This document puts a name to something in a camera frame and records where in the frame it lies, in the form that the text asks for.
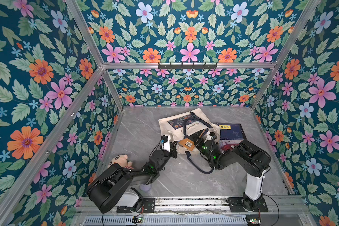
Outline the brown cover book barcode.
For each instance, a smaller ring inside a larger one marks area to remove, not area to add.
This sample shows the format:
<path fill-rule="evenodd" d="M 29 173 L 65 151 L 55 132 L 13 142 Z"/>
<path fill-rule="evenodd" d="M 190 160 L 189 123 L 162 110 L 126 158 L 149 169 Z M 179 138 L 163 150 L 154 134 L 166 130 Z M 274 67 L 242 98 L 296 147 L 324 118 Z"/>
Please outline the brown cover book barcode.
<path fill-rule="evenodd" d="M 179 141 L 179 144 L 188 151 L 193 151 L 193 149 L 195 148 L 194 141 L 192 141 L 189 138 L 185 138 L 185 139 Z"/>

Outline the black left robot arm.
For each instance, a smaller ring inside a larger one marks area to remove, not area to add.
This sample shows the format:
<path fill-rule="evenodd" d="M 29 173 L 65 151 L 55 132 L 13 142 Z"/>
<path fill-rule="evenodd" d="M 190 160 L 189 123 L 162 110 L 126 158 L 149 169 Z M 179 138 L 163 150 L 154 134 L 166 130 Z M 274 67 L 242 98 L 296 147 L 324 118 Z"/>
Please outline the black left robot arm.
<path fill-rule="evenodd" d="M 127 169 L 113 163 L 88 186 L 87 195 L 101 213 L 107 213 L 130 186 L 155 182 L 170 158 L 177 158 L 177 141 L 160 141 L 141 169 Z"/>

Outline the cream canvas tote bag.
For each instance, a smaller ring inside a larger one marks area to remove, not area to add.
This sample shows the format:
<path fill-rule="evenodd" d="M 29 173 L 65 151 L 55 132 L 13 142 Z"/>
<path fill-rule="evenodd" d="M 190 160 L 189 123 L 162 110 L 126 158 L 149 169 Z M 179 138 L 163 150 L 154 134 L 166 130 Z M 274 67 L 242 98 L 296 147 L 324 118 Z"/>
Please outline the cream canvas tote bag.
<path fill-rule="evenodd" d="M 205 171 L 201 169 L 191 159 L 191 155 L 200 155 L 200 151 L 195 147 L 193 151 L 188 151 L 179 144 L 179 141 L 189 138 L 193 140 L 193 134 L 196 132 L 214 132 L 218 138 L 218 145 L 220 140 L 220 127 L 212 123 L 201 109 L 195 109 L 183 114 L 162 118 L 159 120 L 160 130 L 162 135 L 170 135 L 170 142 L 177 141 L 177 153 L 184 154 L 187 160 L 201 173 L 211 174 L 214 170 Z"/>

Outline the navy book yellow label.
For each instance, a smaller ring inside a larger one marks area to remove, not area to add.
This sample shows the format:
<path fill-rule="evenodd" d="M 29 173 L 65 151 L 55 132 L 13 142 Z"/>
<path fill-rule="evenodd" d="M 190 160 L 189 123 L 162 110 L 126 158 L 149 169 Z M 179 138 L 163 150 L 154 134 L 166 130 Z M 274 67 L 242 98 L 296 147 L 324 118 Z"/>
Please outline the navy book yellow label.
<path fill-rule="evenodd" d="M 243 127 L 239 123 L 217 123 L 220 127 L 220 140 L 246 139 Z"/>

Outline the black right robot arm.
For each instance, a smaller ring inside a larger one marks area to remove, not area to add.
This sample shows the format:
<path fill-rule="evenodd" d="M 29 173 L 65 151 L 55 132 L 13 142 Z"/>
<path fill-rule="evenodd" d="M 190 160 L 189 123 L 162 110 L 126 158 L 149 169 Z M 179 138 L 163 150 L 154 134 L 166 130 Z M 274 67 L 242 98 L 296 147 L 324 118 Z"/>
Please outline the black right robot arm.
<path fill-rule="evenodd" d="M 214 170 L 223 170 L 235 163 L 240 164 L 247 173 L 242 202 L 235 203 L 228 199 L 228 203 L 241 206 L 247 212 L 257 210 L 263 199 L 263 180 L 265 174 L 270 171 L 270 155 L 246 139 L 228 150 L 222 150 L 218 142 L 217 136 L 211 132 L 206 138 L 196 137 L 193 144 L 193 147 L 200 151 L 202 158 L 207 161 L 211 170 L 205 171 L 197 166 L 192 161 L 189 151 L 186 151 L 187 159 L 203 174 L 211 174 Z"/>

